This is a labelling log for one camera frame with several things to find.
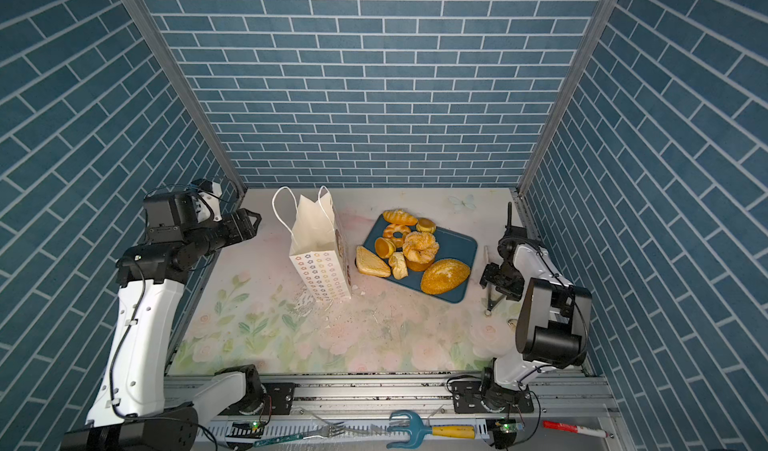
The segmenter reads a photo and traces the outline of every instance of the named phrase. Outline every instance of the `bag handle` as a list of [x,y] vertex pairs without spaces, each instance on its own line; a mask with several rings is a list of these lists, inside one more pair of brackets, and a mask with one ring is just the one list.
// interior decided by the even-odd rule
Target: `bag handle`
[[298,211],[299,211],[299,203],[298,203],[298,201],[296,201],[296,195],[295,195],[295,194],[293,194],[293,191],[290,189],[290,187],[287,187],[287,186],[283,186],[283,187],[281,187],[280,189],[278,189],[277,191],[275,191],[275,195],[274,195],[274,196],[272,196],[272,211],[274,211],[274,213],[275,213],[275,216],[277,217],[277,220],[278,220],[278,221],[280,221],[280,222],[283,224],[283,226],[285,226],[285,227],[286,227],[286,229],[287,229],[287,230],[288,230],[288,232],[290,233],[291,237],[293,237],[293,231],[291,230],[291,228],[290,228],[290,227],[288,227],[288,224],[286,224],[286,222],[283,220],[283,218],[282,218],[282,217],[280,217],[280,215],[279,215],[279,214],[277,214],[277,209],[275,209],[275,198],[277,198],[277,195],[278,195],[278,194],[279,194],[279,193],[280,193],[280,192],[281,192],[283,189],[287,189],[287,190],[288,190],[288,192],[290,193],[290,195],[291,195],[291,196],[293,196],[293,206],[296,208],[296,212],[298,212]]
[[328,221],[331,223],[331,226],[336,227],[336,225],[333,223],[333,221],[331,220],[331,218],[328,215],[328,213],[326,213],[325,208],[323,208],[322,204],[320,203],[320,195],[322,194],[322,190],[323,189],[326,190],[326,193],[329,196],[331,196],[331,206],[333,206],[333,195],[331,194],[331,191],[327,187],[325,187],[325,186],[320,186],[320,189],[317,191],[317,204],[320,206],[320,209],[322,210],[322,213],[326,216]]

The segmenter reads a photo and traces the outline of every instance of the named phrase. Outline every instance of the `tray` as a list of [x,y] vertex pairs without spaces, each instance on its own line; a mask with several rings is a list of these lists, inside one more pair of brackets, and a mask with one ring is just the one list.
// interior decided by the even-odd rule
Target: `tray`
[[[379,219],[373,225],[373,228],[371,228],[371,232],[368,234],[368,237],[366,238],[365,242],[362,243],[362,245],[367,250],[375,254],[376,249],[373,245],[376,242],[376,238],[381,237],[382,233],[384,232],[384,228],[387,226],[389,226],[389,223],[384,220],[384,216],[379,216]],[[410,227],[413,231],[416,230],[416,226]],[[440,251],[437,252],[435,261],[440,261],[441,259],[451,257],[461,261],[469,267],[472,267],[472,264],[475,264],[475,254],[478,250],[478,242],[471,237],[467,235],[460,235],[454,231],[438,227],[435,231],[435,238],[440,244]],[[422,274],[424,273],[408,270],[408,276],[400,280],[397,280],[392,276],[385,277],[383,279],[391,281],[395,284],[399,284],[400,286],[407,287],[408,289],[412,289],[418,293],[424,293],[421,290]],[[458,287],[453,288],[449,292],[443,294],[427,294],[427,296],[436,297],[437,299],[443,300],[447,303],[460,303],[464,299],[464,295],[467,292],[468,283],[469,279],[459,284]]]

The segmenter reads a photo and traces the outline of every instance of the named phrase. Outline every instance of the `blue brick wall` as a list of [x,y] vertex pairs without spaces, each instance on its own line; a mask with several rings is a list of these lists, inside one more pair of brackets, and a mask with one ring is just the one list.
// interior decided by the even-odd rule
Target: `blue brick wall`
[[145,0],[251,187],[518,182],[597,0]]
[[220,170],[118,0],[0,0],[0,155],[0,449],[58,449],[144,194]]
[[619,0],[531,188],[640,449],[768,449],[768,0]]

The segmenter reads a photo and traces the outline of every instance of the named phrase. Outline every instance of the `table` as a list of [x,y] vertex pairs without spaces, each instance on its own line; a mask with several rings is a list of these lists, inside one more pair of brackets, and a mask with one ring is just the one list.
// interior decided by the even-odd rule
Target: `table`
[[[478,284],[484,247],[501,263],[496,246],[512,199],[508,188],[331,190],[351,256],[381,212],[397,207],[474,237],[478,253],[458,304],[362,275],[353,262],[352,298],[315,302],[288,258],[290,234],[272,211],[274,192],[248,190],[243,207],[263,218],[258,235],[221,251],[169,374],[211,375],[249,363],[262,374],[464,371],[517,352],[508,320],[521,304],[502,301],[486,317],[487,291]],[[317,189],[298,193],[317,198]],[[292,225],[287,193],[277,206]],[[512,224],[521,226],[514,207],[512,213]]]

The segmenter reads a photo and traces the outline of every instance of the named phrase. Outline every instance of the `yellow handle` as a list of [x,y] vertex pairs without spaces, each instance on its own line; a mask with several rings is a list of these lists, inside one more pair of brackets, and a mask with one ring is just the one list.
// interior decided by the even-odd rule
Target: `yellow handle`
[[433,426],[432,434],[448,438],[475,438],[474,426]]

